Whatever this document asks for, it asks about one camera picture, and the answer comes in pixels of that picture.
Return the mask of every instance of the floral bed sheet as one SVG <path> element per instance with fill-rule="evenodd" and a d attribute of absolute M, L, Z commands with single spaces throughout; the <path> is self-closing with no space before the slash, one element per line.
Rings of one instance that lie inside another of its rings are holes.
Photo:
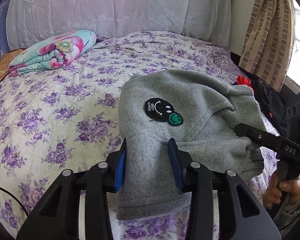
<path fill-rule="evenodd" d="M 133 33 L 96 44 L 71 65 L 27 73 L 0 83 L 0 186 L 28 212 L 65 168 L 89 169 L 120 148 L 118 100 L 135 74 L 167 69 L 208 73 L 232 83 L 242 72 L 226 47 L 168 32 Z M 263 116 L 268 131 L 278 134 Z M 262 148 L 265 169 L 247 184 L 261 201 L 275 154 Z M 118 221 L 109 194 L 114 239 L 184 239 L 188 211 L 150 220 Z M 214 238 L 218 239 L 217 198 Z M 83 210 L 84 194 L 80 202 Z M 84 239 L 80 211 L 80 239 Z M 18 203 L 0 191 L 0 221 L 16 237 L 26 217 Z"/>

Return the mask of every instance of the silver screw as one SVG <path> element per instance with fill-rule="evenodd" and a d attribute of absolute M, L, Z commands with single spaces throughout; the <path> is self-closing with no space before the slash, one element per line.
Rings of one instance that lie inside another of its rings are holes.
<path fill-rule="evenodd" d="M 62 175 L 65 176 L 65 177 L 70 176 L 70 175 L 71 175 L 71 170 L 64 170 L 64 171 L 62 172 Z"/>
<path fill-rule="evenodd" d="M 227 170 L 227 174 L 230 176 L 230 177 L 234 177 L 236 175 L 235 171 L 234 170 Z"/>
<path fill-rule="evenodd" d="M 198 162 L 191 162 L 190 165 L 191 165 L 191 167 L 193 167 L 195 169 L 200 168 L 200 163 L 198 163 Z"/>
<path fill-rule="evenodd" d="M 106 162 L 98 163 L 98 167 L 99 167 L 100 169 L 105 169 L 106 167 L 108 167 L 108 163 L 106 163 Z"/>

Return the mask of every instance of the checkered curtain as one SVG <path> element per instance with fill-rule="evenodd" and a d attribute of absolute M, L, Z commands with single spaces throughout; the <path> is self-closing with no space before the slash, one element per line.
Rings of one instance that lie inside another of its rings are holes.
<path fill-rule="evenodd" d="M 293 45 L 291 0 L 255 0 L 239 66 L 280 92 Z"/>

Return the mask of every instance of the blue gripper pad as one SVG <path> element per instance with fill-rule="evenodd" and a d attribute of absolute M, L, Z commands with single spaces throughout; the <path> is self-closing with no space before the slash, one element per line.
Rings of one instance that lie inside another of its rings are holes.
<path fill-rule="evenodd" d="M 127 146 L 125 146 L 123 148 L 117 168 L 115 170 L 114 189 L 116 192 L 119 191 L 119 189 L 123 185 L 124 170 L 125 170 L 125 163 L 126 163 L 126 153 L 127 153 Z"/>
<path fill-rule="evenodd" d="M 177 188 L 182 191 L 183 189 L 183 171 L 179 162 L 178 154 L 179 150 L 176 142 L 171 138 L 168 142 L 168 154 L 171 163 L 172 173 Z"/>

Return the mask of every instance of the red cloth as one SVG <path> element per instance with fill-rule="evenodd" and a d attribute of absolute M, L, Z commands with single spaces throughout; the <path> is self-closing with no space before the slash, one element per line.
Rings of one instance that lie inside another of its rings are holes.
<path fill-rule="evenodd" d="M 246 85 L 248 87 L 251 87 L 253 90 L 253 93 L 255 93 L 255 91 L 251 85 L 251 79 L 245 78 L 243 76 L 238 76 L 237 77 L 237 85 Z"/>

